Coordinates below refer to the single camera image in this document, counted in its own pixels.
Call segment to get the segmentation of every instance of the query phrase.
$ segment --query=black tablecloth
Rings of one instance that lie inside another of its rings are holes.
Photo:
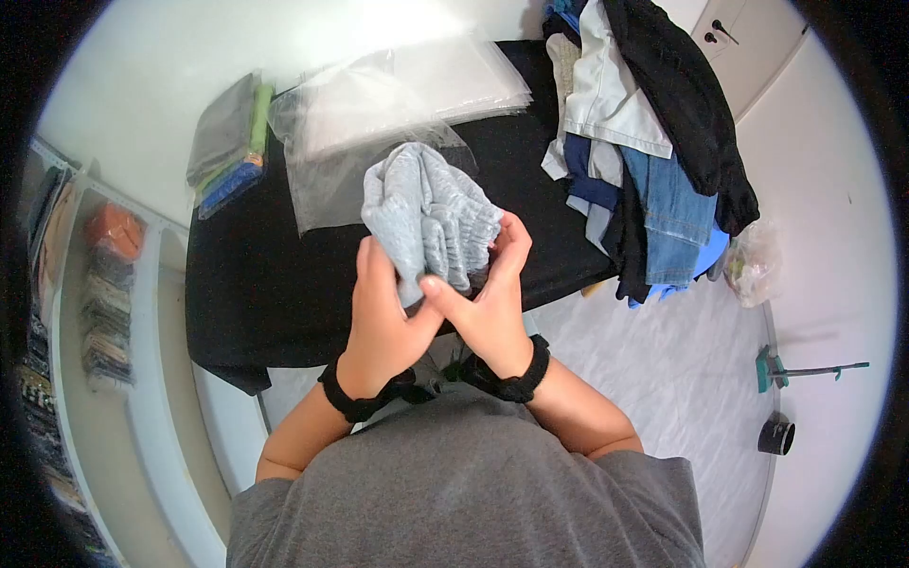
[[[521,275],[527,310],[615,272],[584,238],[585,219],[564,204],[566,185],[540,167],[558,120],[544,42],[499,46],[534,102],[525,114],[454,129],[474,153],[476,182],[521,217],[534,239]],[[358,224],[298,236],[284,148],[269,134],[264,181],[206,221],[194,214],[186,260],[190,356],[250,394],[270,385],[267,366],[317,366],[344,350],[356,250],[369,234]]]

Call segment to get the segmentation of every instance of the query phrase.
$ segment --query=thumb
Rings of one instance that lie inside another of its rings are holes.
[[[417,334],[428,335],[431,339],[435,336],[435,332],[439,331],[439,326],[444,320],[445,317],[439,314],[432,304],[424,301],[416,315],[407,318],[407,325]]]
[[[474,305],[460,295],[438,276],[424,276],[420,280],[420,290],[426,294],[426,300],[440,314],[457,327]]]

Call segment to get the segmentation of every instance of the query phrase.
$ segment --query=door handle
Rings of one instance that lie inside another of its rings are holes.
[[[719,21],[719,20],[714,20],[714,22],[713,22],[713,24],[711,25],[711,27],[712,27],[714,30],[716,30],[717,32],[721,32],[721,33],[725,34],[726,37],[728,37],[729,39],[733,40],[733,42],[734,42],[736,45],[739,45],[738,40],[735,39],[734,37],[732,37],[731,35],[729,35],[729,32],[727,32],[727,31],[725,30],[725,28],[723,28],[723,22],[721,22],[721,21]]]

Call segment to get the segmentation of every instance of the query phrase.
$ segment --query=gray t-shirt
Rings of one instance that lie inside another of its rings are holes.
[[[522,405],[474,391],[237,495],[227,566],[704,566],[704,543],[684,458],[591,461]]]

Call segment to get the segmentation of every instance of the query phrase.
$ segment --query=white floor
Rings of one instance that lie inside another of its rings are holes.
[[[722,280],[637,310],[615,300],[615,286],[529,314],[553,355],[628,414],[648,453],[691,460],[707,565],[732,568],[754,536],[771,468],[756,449],[774,409],[754,370],[768,342],[764,313],[741,308]],[[275,425],[322,368],[269,371],[262,397]]]

